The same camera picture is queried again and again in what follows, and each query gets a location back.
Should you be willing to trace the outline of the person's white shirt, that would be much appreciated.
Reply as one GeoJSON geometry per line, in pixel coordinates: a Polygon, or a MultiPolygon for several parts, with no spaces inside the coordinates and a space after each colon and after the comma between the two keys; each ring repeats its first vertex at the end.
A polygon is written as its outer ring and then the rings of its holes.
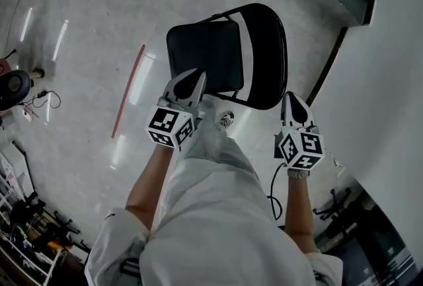
{"type": "Polygon", "coordinates": [[[257,175],[181,161],[153,232],[110,210],[89,254],[89,286],[341,286],[342,261],[303,253],[281,231],[257,175]]]}

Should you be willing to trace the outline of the silver wristwatch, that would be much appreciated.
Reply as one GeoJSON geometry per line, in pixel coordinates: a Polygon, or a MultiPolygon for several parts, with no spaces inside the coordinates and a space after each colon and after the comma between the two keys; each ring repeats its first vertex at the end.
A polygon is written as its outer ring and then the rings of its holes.
{"type": "Polygon", "coordinates": [[[287,175],[288,175],[289,178],[303,179],[303,178],[309,177],[310,171],[309,170],[296,170],[296,169],[289,168],[287,170],[287,175]]]}

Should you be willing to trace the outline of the person's grey trousers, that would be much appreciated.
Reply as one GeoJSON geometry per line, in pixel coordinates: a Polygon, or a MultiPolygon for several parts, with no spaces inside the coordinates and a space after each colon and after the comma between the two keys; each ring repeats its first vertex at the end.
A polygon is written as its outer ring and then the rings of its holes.
{"type": "Polygon", "coordinates": [[[175,171],[187,176],[205,177],[210,174],[231,176],[251,181],[259,186],[260,180],[250,161],[227,130],[219,129],[215,100],[205,95],[198,106],[202,120],[193,139],[178,156],[175,171]]]}

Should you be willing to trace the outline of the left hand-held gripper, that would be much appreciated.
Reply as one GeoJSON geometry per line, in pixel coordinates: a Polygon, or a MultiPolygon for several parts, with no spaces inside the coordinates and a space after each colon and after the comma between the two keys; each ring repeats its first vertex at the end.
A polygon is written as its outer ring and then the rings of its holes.
{"type": "Polygon", "coordinates": [[[199,68],[184,71],[168,82],[164,98],[152,107],[145,126],[154,143],[182,148],[200,122],[198,105],[206,82],[206,72],[199,68]]]}

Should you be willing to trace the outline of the red floor tape strip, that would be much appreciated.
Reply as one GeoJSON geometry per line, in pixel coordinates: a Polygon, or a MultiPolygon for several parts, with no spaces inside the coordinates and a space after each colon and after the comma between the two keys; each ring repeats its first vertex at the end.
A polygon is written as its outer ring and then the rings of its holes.
{"type": "Polygon", "coordinates": [[[124,110],[126,99],[128,97],[128,93],[129,93],[129,91],[131,89],[132,81],[133,81],[133,79],[135,77],[135,73],[137,71],[137,68],[138,68],[138,65],[140,63],[141,57],[142,57],[142,55],[144,53],[144,50],[145,50],[145,44],[142,44],[141,45],[141,48],[140,48],[140,50],[139,50],[139,52],[137,54],[137,57],[135,59],[134,66],[132,67],[132,71],[130,73],[130,76],[129,76],[128,82],[126,84],[125,91],[124,91],[124,94],[123,94],[123,97],[122,97],[122,100],[121,100],[121,103],[120,103],[120,106],[119,106],[119,109],[118,109],[118,113],[117,113],[117,116],[116,116],[116,120],[115,120],[115,123],[114,123],[112,134],[111,134],[111,138],[112,139],[115,138],[116,133],[118,131],[118,126],[119,126],[119,123],[120,123],[120,120],[121,120],[121,117],[122,117],[122,113],[123,113],[123,110],[124,110]]]}

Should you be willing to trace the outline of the black folding chair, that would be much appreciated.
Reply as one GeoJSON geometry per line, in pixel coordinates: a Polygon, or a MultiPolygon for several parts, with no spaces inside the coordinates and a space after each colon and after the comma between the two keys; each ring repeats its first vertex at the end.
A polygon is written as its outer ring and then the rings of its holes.
{"type": "Polygon", "coordinates": [[[199,68],[206,72],[205,93],[257,110],[275,107],[288,83],[286,33],[276,12],[251,3],[167,32],[172,77],[199,68]],[[231,15],[240,14],[252,46],[252,81],[249,96],[237,97],[244,87],[239,25],[231,15]]]}

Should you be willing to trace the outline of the cluttered tool rack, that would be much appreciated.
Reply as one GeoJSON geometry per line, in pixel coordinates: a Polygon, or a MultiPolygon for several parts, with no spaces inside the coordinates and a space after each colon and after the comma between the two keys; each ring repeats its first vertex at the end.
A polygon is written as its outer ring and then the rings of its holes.
{"type": "Polygon", "coordinates": [[[76,242],[72,220],[49,213],[36,192],[19,196],[19,183],[0,175],[0,253],[35,286],[52,284],[53,275],[68,254],[84,264],[91,249],[76,242]]]}

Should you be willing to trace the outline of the person's right forearm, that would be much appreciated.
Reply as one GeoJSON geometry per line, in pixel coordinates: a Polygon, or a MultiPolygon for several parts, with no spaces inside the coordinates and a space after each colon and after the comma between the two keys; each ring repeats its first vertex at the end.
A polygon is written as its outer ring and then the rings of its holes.
{"type": "Polygon", "coordinates": [[[306,178],[288,178],[285,232],[304,254],[318,252],[306,178]]]}

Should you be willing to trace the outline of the person's left forearm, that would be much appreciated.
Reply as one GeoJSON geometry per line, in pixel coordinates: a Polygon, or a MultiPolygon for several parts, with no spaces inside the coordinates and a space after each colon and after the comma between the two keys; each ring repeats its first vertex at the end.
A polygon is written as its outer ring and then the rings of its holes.
{"type": "Polygon", "coordinates": [[[133,186],[125,209],[150,231],[174,149],[156,145],[148,163],[133,186]]]}

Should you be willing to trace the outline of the white box cabinet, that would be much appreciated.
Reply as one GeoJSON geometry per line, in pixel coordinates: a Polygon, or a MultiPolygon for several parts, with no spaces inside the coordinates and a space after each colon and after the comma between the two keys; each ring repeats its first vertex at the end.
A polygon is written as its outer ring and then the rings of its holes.
{"type": "Polygon", "coordinates": [[[20,199],[28,198],[34,192],[26,157],[14,143],[9,143],[0,150],[0,171],[5,174],[6,183],[20,199]]]}

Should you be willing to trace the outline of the person's right shoe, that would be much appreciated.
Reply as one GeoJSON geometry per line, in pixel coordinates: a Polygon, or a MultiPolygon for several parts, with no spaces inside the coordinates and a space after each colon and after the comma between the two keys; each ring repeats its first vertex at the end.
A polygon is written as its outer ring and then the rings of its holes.
{"type": "Polygon", "coordinates": [[[234,119],[235,119],[234,113],[232,113],[230,111],[224,112],[219,117],[219,119],[218,119],[218,121],[216,123],[216,126],[219,129],[226,130],[227,128],[229,128],[232,125],[234,119]]]}

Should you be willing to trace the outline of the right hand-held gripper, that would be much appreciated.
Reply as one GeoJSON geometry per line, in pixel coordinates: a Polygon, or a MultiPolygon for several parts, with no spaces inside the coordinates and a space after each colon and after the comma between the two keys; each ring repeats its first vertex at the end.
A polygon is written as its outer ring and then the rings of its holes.
{"type": "MultiPolygon", "coordinates": [[[[306,102],[292,91],[282,98],[281,121],[287,126],[314,126],[315,119],[306,102]]],[[[284,126],[277,147],[286,168],[312,170],[325,157],[324,137],[316,131],[284,126]]]]}

